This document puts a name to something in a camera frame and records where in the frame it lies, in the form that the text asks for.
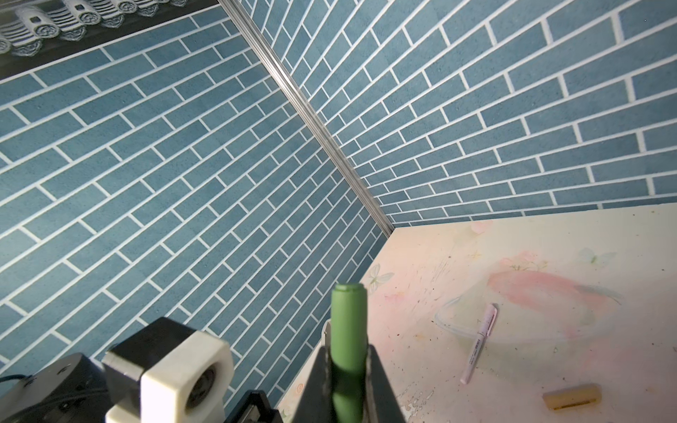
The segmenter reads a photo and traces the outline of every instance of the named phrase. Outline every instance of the green marker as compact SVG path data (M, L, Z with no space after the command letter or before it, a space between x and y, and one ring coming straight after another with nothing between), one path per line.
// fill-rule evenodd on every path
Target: green marker
M338 284L332 292L332 402L337 423L360 423L367 358L367 290Z

